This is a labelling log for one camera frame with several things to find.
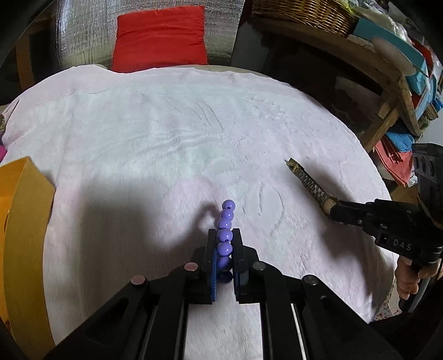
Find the blue gripper pad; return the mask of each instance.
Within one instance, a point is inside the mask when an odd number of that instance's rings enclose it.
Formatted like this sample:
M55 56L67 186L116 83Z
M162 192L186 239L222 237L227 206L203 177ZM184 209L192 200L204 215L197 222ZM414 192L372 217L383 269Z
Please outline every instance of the blue gripper pad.
M214 249L212 256L212 272L211 272L211 299L215 301L217 298L217 250Z
M237 298L237 296L239 294L238 287L240 285L240 277L234 267L232 268L232 274L233 274L233 281L234 281L234 295L235 295L235 298Z

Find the screw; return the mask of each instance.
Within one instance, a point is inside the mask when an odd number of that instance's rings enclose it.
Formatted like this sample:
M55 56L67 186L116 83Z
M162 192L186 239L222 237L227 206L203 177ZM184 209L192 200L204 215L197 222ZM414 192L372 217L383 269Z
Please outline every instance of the screw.
M198 269L198 264L195 262L188 262L185 264L185 270L186 271L196 271Z
M146 281L146 278L143 275L134 275L131 278L131 284L133 285L142 285Z
M319 283L319 278L314 275L306 275L304 281L309 285L317 285Z
M255 263L252 264L252 267L255 270L262 271L262 270L264 270L266 268L266 264L264 262L261 262L261 261L256 261Z

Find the silver insulation foil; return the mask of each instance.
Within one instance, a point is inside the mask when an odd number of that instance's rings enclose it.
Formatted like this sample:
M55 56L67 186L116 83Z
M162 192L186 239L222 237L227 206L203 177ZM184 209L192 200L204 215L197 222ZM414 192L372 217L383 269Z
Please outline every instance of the silver insulation foil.
M55 54L61 69L112 63L117 17L182 5L205 7L205 45L210 64L229 65L244 0L58 0Z

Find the patterned fabric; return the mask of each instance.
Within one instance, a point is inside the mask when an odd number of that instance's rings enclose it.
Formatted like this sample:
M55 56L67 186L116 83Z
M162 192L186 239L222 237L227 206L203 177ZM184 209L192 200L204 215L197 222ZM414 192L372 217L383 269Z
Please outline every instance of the patterned fabric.
M387 319L388 317L393 317L395 315L401 314L400 309L394 309L392 305L390 305L390 300L392 297L392 293L396 290L397 283L394 279L394 283L392 284L391 291L389 292L389 295L386 297L385 301L380 307L380 310L377 312L377 314L374 316L372 321L379 321L383 319Z

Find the white plate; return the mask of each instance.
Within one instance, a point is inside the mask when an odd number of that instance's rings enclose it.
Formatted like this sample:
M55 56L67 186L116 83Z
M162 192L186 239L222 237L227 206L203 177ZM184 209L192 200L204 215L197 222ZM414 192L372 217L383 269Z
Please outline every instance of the white plate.
M412 62L397 47L383 38L373 38L374 49L382 58L393 63L404 76L411 76L417 73Z

